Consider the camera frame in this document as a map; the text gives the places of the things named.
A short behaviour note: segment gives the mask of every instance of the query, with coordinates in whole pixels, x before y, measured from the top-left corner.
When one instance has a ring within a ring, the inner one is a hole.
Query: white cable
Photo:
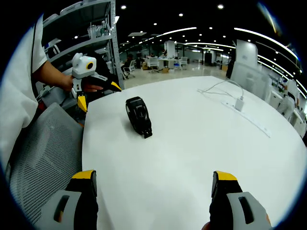
[[[207,92],[207,91],[209,91],[210,89],[212,89],[213,87],[215,87],[216,85],[219,85],[219,84],[222,84],[222,83],[224,83],[224,82],[232,82],[232,83],[234,83],[234,84],[236,84],[238,87],[240,87],[241,88],[241,90],[242,90],[242,98],[243,98],[243,96],[244,96],[244,91],[243,91],[243,88],[238,84],[238,83],[236,83],[235,81],[233,81],[233,80],[225,80],[225,81],[222,81],[222,82],[219,82],[219,83],[217,83],[217,84],[215,84],[215,85],[213,85],[212,87],[210,87],[209,89],[207,89],[207,90],[204,90],[203,92]]]
[[[219,93],[219,92],[205,92],[204,90],[200,90],[200,89],[198,89],[198,92],[201,92],[201,93],[211,93],[211,94],[219,94],[219,95],[226,95],[226,96],[230,96],[230,97],[232,97],[232,98],[234,98],[234,99],[236,99],[233,95],[231,95],[230,93],[227,93],[226,91],[224,91],[224,90],[221,90],[221,91],[223,91],[224,93]]]

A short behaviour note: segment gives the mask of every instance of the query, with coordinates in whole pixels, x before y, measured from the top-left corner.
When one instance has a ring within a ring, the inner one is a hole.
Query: floor
[[[186,69],[175,70],[174,73],[151,73],[149,70],[135,69],[133,75],[135,77],[130,76],[128,80],[124,80],[125,89],[157,81],[196,76],[214,76],[223,80],[226,79],[226,72],[220,70],[217,66],[211,67],[196,63],[188,64]]]

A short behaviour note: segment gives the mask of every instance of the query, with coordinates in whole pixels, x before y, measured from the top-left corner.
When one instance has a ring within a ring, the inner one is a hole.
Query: ceiling
[[[61,9],[75,2],[77,1],[59,2],[56,6],[48,9],[44,17],[59,13]],[[224,5],[222,10],[217,8],[220,3]],[[303,85],[307,85],[303,74],[299,71],[301,64],[289,52],[265,38],[234,30],[234,27],[237,27],[258,32],[288,46],[295,52],[293,44],[287,36],[282,35],[281,30],[277,33],[274,32],[272,25],[257,7],[257,1],[212,0],[197,1],[197,3],[195,1],[180,3],[179,1],[155,0],[148,4],[141,0],[116,0],[116,15],[119,16],[117,22],[118,43],[125,43],[124,46],[119,46],[120,52],[129,51],[130,47],[139,45],[141,41],[143,41],[142,45],[163,44],[164,41],[170,40],[170,37],[172,38],[171,40],[178,43],[186,43],[186,40],[189,43],[215,43],[214,40],[216,40],[217,44],[229,46],[233,46],[237,39],[245,41],[250,39],[252,43],[257,45],[259,55],[274,61],[290,73],[295,72],[295,77]],[[197,29],[163,35],[157,38],[153,35],[189,27],[196,27]],[[134,38],[128,36],[130,33],[140,31],[144,31],[146,34],[135,36]],[[223,50],[226,54],[230,52],[230,55],[235,52],[234,49],[230,51],[229,48],[225,47]],[[272,66],[272,63],[266,60],[262,61]]]

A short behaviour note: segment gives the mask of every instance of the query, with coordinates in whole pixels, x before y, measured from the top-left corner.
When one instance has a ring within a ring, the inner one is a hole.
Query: mesh chair back
[[[188,58],[187,57],[181,57],[180,64],[181,65],[187,65],[188,64]]]
[[[10,189],[35,224],[42,206],[82,170],[83,128],[53,103],[29,127],[11,164]]]
[[[130,70],[130,72],[135,70],[135,60],[130,62],[129,70]]]

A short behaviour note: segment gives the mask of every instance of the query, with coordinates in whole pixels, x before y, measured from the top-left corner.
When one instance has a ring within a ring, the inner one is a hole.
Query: metal shelf
[[[63,50],[62,52],[60,52],[59,54],[55,55],[54,57],[50,58],[49,61],[51,63],[57,61],[57,62],[66,62],[67,60],[71,60],[72,57],[68,56],[65,58],[66,55],[72,53],[72,56],[75,53],[87,53],[88,50],[97,50],[97,49],[101,49],[103,47],[107,46],[108,41],[112,38],[112,36],[108,35],[108,36],[102,36],[102,37],[97,37],[85,42],[81,42],[75,46],[72,46],[68,49]]]
[[[86,54],[89,51],[100,50],[100,54],[106,54],[108,61],[112,62],[113,73],[118,76],[119,86],[124,89],[123,76],[120,68],[118,53],[117,30],[115,23],[115,0],[95,0],[80,5],[74,4],[66,8],[60,16],[45,21],[42,45],[47,44],[54,38],[66,40],[77,35],[76,32],[86,30],[91,24],[105,20],[108,32],[111,35],[94,38],[76,44],[50,58],[53,66],[60,69],[71,67],[71,60],[75,53]]]
[[[90,23],[104,20],[110,12],[111,0],[96,0],[81,3],[60,16],[44,23],[42,45],[54,38],[61,39],[75,36],[78,29],[89,26]]]

